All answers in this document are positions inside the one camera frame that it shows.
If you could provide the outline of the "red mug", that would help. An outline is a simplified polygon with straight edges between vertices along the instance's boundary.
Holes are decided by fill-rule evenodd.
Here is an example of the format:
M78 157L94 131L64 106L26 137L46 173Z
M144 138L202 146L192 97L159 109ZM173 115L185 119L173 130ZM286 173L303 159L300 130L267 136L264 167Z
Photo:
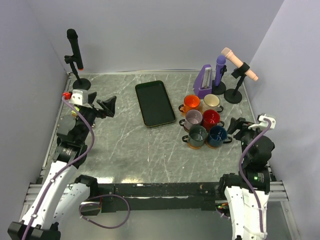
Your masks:
M213 110L208 109L203 112L202 115L202 126L206 129L207 132L214 126L224 127L225 123L221 120L220 114Z

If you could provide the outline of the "dark green mug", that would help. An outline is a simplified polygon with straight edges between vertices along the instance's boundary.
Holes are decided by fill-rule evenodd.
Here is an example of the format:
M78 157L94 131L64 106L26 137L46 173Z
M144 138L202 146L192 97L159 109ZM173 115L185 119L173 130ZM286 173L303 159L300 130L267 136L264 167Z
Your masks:
M192 146L200 147L204 145L207 136L207 130L201 125L196 125L191 127L188 135L184 135L181 139L184 143L189 143Z

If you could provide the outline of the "blue mug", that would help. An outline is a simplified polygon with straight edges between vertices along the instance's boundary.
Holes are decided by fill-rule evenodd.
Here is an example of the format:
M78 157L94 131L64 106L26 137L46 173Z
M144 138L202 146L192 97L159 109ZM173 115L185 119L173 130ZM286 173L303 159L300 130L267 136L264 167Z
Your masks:
M226 129L222 126L214 126L208 132L205 143L213 147L221 147L223 144L230 144L233 141L232 137L228 136Z

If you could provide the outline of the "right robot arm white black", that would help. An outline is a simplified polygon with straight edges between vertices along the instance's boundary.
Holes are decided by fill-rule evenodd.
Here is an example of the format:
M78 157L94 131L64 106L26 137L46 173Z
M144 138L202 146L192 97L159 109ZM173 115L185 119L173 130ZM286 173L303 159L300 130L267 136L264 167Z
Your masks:
M262 113L257 122L232 118L227 130L241 143L238 174L224 174L218 193L226 199L234 240L267 239L267 209L271 177L267 163L275 148L265 134L274 129L275 118Z

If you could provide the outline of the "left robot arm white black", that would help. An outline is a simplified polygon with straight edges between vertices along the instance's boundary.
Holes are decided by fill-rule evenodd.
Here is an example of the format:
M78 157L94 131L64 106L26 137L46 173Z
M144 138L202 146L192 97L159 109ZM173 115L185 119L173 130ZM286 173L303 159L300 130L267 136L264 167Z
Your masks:
M12 240L59 240L59 225L63 218L84 200L93 201L99 195L94 177L79 177L70 193L63 193L73 176L84 163L93 147L86 145L87 136L94 137L92 126L97 118L114 117L116 96L97 100L97 93L73 90L62 95L62 101L75 115L61 117L57 123L57 146L49 173L37 197L19 222L12 222L7 230Z

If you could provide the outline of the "lilac mug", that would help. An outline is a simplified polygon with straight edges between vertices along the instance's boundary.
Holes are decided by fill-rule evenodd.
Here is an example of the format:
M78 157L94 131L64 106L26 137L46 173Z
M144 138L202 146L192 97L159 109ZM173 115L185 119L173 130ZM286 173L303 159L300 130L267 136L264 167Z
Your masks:
M186 113L185 118L179 121L181 127L191 129L193 126L199 126L202 124L203 114L199 110L190 110Z

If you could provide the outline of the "orange mug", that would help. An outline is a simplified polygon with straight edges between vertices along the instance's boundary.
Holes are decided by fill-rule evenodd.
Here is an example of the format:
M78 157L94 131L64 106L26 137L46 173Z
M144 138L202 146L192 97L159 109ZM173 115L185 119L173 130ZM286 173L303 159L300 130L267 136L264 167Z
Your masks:
M199 110L200 104L201 100L198 96L189 94L184 98L183 104L178 107L178 110L184 116L190 110Z

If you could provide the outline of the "light wood coaster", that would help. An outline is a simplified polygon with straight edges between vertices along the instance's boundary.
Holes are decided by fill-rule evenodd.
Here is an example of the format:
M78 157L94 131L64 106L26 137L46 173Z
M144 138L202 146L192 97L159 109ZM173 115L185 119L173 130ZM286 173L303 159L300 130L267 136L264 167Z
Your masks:
M217 147L217 146L211 146L210 144L208 144L207 142L206 142L206 145L207 145L207 147L209 147L210 149L218 149L219 148L219 146Z
M201 146L193 146L193 145L191 145L189 143L187 145L188 145L189 148L191 148L193 150L198 150L198 149L200 149L202 147L202 145Z

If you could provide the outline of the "cream mug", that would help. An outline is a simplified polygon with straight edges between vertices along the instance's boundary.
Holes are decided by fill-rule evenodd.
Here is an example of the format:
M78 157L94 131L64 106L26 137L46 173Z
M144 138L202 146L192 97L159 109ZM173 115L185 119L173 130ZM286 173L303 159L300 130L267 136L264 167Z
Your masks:
M214 110L221 113L224 110L223 106L220 104L220 99L214 94L207 94L203 98L201 107L203 112L207 110Z

